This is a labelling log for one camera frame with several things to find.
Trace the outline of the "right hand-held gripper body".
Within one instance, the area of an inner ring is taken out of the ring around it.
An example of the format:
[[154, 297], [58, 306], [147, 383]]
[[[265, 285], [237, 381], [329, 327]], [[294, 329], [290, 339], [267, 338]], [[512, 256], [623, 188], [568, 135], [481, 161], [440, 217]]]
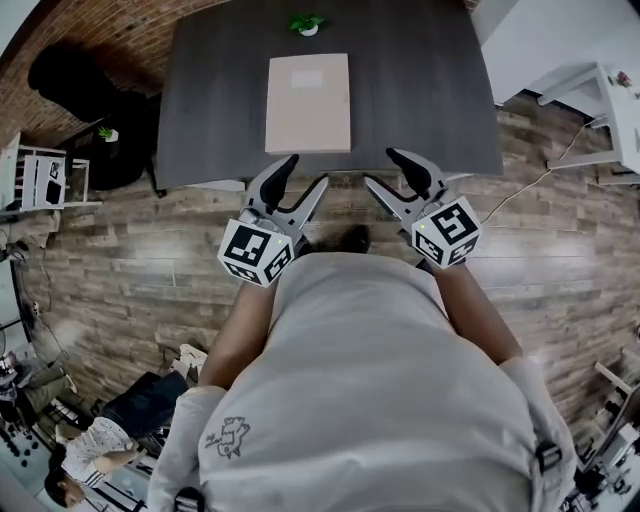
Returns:
[[439, 206], [411, 225], [411, 245], [427, 261], [446, 269], [476, 248], [482, 225], [466, 197]]

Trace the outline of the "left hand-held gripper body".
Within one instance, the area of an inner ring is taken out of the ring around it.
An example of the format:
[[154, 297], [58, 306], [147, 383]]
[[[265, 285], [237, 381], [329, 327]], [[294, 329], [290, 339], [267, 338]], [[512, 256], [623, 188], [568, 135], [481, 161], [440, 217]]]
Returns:
[[246, 205], [225, 229], [217, 258], [232, 276], [269, 287], [292, 263], [304, 235], [286, 225], [289, 209]]

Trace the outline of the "beige cardboard box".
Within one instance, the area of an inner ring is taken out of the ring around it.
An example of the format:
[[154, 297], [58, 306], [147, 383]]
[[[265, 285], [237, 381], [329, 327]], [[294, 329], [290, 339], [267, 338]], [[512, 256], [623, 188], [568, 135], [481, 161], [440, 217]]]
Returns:
[[351, 151], [349, 60], [346, 53], [272, 58], [265, 152]]

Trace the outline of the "person's left forearm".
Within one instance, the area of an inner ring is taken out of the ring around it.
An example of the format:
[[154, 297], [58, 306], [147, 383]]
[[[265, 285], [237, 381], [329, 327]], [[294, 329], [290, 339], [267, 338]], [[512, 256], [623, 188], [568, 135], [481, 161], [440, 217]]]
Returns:
[[269, 335], [278, 286], [244, 282], [199, 372], [199, 386], [229, 390], [263, 351]]

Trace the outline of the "person's right forearm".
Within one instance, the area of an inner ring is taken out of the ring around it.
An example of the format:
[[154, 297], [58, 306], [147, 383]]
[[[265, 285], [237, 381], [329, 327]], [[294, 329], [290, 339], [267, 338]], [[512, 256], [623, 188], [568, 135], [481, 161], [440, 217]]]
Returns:
[[476, 345], [496, 365], [523, 356], [511, 330], [464, 264], [434, 270], [433, 276], [459, 336]]

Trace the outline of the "dark grey table top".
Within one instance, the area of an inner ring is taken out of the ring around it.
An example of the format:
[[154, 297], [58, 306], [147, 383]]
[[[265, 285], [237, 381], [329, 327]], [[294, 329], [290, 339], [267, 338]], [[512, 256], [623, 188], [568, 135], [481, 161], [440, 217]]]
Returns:
[[[312, 37], [295, 14], [325, 19]], [[256, 176], [265, 152], [269, 62], [346, 53], [352, 149], [305, 155], [298, 170], [381, 171], [386, 149], [450, 174], [501, 175], [497, 113], [463, 0], [228, 0], [182, 18], [161, 100], [162, 187]]]

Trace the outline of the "light grey t-shirt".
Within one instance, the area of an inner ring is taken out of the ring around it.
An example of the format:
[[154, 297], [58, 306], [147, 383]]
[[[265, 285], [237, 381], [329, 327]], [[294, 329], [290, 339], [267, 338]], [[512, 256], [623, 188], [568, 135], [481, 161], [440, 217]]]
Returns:
[[[544, 474], [542, 440], [563, 454]], [[177, 400], [147, 505], [194, 487], [206, 512], [559, 512], [576, 464], [540, 368], [459, 336], [433, 272], [312, 253], [231, 388]]]

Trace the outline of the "white side table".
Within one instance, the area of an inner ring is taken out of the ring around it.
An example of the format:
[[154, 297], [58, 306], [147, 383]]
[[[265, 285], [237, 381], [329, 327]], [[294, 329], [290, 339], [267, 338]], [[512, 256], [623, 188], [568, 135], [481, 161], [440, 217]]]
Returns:
[[[623, 88], [615, 84], [619, 71], [629, 75], [633, 85]], [[550, 171], [575, 167], [621, 164], [629, 173], [600, 178], [601, 185], [640, 185], [640, 71], [624, 71], [616, 66], [595, 63], [586, 71], [544, 90], [537, 103], [545, 106], [558, 101], [589, 81], [594, 81], [600, 92], [603, 107], [592, 116], [591, 128], [609, 129], [612, 148], [608, 151], [580, 156], [563, 156], [546, 162]]]

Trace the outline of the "black office chair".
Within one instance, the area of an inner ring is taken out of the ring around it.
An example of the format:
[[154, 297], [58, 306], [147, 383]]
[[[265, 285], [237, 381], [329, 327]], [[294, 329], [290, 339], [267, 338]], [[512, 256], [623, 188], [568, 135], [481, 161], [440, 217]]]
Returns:
[[[109, 191], [149, 176], [153, 192], [166, 196], [156, 180], [154, 156], [160, 116], [160, 98], [116, 87], [91, 56], [79, 46], [60, 42], [46, 47], [28, 73], [29, 87], [72, 114], [88, 128], [67, 140], [71, 154], [90, 162], [89, 188]], [[106, 143], [98, 128], [119, 132]]]

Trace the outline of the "white wooden shelf rack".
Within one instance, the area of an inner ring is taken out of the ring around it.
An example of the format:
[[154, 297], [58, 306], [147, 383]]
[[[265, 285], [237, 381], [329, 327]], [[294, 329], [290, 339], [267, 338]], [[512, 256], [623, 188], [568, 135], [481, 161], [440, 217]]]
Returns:
[[18, 131], [0, 152], [0, 218], [102, 204], [89, 199], [88, 160], [21, 139]]

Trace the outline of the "white work table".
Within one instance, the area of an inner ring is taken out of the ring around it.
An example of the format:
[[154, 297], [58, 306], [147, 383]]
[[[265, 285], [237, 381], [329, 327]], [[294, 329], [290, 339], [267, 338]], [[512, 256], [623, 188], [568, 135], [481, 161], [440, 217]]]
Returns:
[[0, 466], [32, 495], [44, 489], [49, 457], [49, 446], [33, 431], [0, 426]]

